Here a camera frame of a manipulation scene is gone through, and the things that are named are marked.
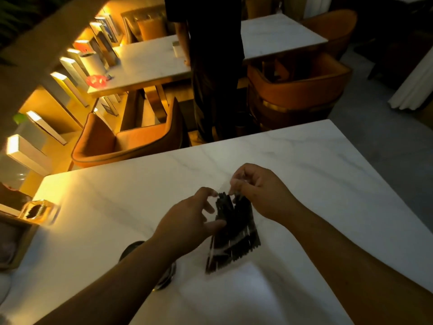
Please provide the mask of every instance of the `floor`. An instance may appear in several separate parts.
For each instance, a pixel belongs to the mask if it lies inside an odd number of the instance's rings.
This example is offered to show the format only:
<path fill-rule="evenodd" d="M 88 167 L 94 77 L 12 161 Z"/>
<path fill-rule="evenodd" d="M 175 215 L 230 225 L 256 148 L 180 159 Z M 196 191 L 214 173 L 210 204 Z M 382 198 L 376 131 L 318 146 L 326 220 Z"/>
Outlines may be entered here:
<path fill-rule="evenodd" d="M 353 78 L 329 119 L 433 232 L 433 130 L 389 107 L 394 90 L 367 80 L 369 60 L 350 49 L 341 61 Z"/>

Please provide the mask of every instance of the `restaurant table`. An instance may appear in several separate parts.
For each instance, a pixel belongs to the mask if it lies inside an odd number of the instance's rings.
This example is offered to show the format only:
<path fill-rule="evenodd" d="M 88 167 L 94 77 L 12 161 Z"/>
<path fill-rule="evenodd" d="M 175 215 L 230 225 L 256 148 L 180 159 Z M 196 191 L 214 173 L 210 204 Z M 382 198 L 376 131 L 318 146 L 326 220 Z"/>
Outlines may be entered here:
<path fill-rule="evenodd" d="M 60 211 L 36 233 L 0 313 L 33 324 L 148 240 L 172 205 L 201 186 L 227 187 L 245 162 L 272 169 L 351 241 L 433 292 L 433 234 L 324 120 L 45 177 L 35 199 Z M 131 324 L 352 324 L 293 235 L 255 210 L 254 218 L 260 247 L 205 275 L 205 240 Z"/>
<path fill-rule="evenodd" d="M 283 14 L 242 21 L 241 35 L 245 63 L 327 42 Z M 114 48 L 120 64 L 108 71 L 113 79 L 103 88 L 90 87 L 88 93 L 103 97 L 188 78 L 191 68 L 184 64 L 184 57 L 175 57 L 173 41 L 177 41 L 176 35 Z"/>

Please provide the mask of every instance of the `table leg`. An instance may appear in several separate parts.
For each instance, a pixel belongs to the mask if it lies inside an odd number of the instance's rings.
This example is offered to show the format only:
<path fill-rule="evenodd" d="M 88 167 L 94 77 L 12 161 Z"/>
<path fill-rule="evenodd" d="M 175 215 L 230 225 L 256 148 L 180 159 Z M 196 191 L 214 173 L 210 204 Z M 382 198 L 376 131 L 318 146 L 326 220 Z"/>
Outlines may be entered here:
<path fill-rule="evenodd" d="M 164 105 L 161 102 L 156 87 L 146 87 L 144 88 L 144 92 L 146 93 L 147 100 L 149 101 L 156 118 L 160 123 L 165 123 L 167 121 L 167 113 L 164 109 Z"/>

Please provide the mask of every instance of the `white curtain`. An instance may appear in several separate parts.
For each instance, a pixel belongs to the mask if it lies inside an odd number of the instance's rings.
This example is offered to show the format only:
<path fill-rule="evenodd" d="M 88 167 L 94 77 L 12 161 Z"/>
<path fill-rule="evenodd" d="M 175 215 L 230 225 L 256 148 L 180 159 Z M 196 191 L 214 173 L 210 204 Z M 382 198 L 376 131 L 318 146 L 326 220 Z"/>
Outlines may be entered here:
<path fill-rule="evenodd" d="M 417 109 L 433 91 L 433 48 L 388 101 L 392 108 Z"/>
<path fill-rule="evenodd" d="M 332 0 L 306 0 L 304 18 L 310 18 L 329 10 Z"/>

